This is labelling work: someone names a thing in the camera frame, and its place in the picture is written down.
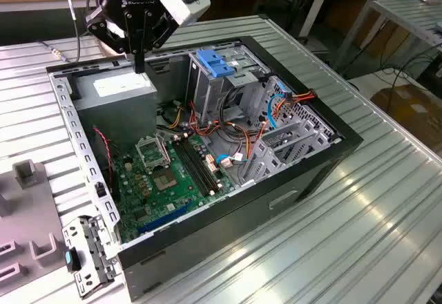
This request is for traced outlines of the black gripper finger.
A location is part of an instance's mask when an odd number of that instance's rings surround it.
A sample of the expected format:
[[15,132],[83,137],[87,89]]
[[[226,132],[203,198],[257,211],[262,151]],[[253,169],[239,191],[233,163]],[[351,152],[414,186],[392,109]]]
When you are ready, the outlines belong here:
[[138,53],[138,73],[145,71],[145,55],[152,49],[160,48],[179,26],[167,11],[145,12],[145,14],[140,52]]
[[86,27],[111,50],[125,54],[134,71],[140,73],[140,37],[133,18],[122,6],[99,6],[86,16]]

